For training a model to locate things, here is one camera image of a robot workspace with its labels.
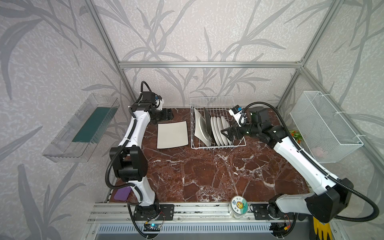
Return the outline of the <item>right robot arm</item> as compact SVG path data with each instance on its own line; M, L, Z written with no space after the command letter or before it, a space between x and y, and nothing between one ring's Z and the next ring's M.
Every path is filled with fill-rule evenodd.
M329 223L332 219L369 222L379 216L380 209L374 201L354 190L349 179L340 179L321 166L298 144L283 117L272 105L253 102L245 108L236 105L228 112L235 123L221 131L225 137L231 141L240 140L243 136L257 138L287 160L312 187L310 194L283 194L270 199L273 213L312 215L322 223ZM368 203L373 212L358 218L340 216L352 195Z

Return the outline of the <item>white square plate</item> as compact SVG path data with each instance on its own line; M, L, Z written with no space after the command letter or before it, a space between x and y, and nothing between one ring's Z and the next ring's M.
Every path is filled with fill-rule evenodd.
M157 149L171 149L189 144L187 122L158 124Z
M195 113L195 133L194 136L201 140L206 147L211 146L211 137L207 131L207 125L205 118L200 114L197 109L194 109Z

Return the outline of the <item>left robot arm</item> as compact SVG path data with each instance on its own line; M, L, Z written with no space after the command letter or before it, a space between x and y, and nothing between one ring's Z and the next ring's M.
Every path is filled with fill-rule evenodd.
M111 161L105 173L105 183L111 190L130 187L138 202L129 203L138 212L160 213L159 200L152 190L148 178L148 160L141 146L149 124L170 121L174 115L171 109L163 108L164 99L141 82L138 99L129 107L132 116L128 130L117 147L110 149Z

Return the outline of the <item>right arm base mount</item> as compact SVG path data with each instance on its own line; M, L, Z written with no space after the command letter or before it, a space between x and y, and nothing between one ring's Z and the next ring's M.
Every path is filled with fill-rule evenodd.
M294 213L283 213L277 207L270 204L251 204L251 212L254 214L255 220L293 220Z

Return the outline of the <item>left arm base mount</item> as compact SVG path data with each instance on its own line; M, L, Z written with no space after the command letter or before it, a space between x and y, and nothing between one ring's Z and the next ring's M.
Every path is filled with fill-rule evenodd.
M175 205L159 204L147 207L136 206L134 211L135 221L172 221L174 218Z

